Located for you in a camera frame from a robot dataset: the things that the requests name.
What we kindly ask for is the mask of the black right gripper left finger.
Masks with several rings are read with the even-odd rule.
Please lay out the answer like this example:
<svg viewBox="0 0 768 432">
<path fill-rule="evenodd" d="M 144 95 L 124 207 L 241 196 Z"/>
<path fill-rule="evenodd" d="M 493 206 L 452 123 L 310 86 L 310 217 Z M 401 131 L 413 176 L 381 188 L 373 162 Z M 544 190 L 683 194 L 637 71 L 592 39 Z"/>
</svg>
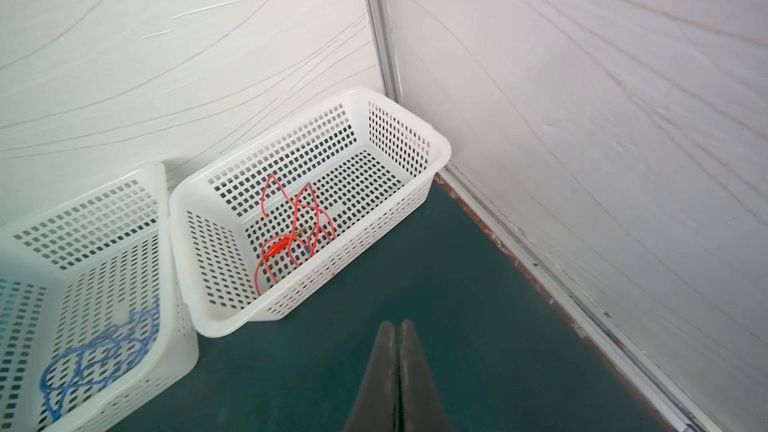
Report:
<svg viewBox="0 0 768 432">
<path fill-rule="evenodd" d="M 396 329 L 381 323 L 345 431 L 395 431 L 397 385 Z"/>
</svg>

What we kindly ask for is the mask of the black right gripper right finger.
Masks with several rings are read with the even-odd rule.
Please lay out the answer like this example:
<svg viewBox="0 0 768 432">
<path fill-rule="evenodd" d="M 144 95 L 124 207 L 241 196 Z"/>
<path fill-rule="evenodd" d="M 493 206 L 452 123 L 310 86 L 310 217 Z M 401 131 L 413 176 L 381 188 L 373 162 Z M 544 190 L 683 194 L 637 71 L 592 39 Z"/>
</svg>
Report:
<svg viewBox="0 0 768 432">
<path fill-rule="evenodd" d="M 411 320 L 401 324 L 399 377 L 401 431 L 451 431 Z"/>
</svg>

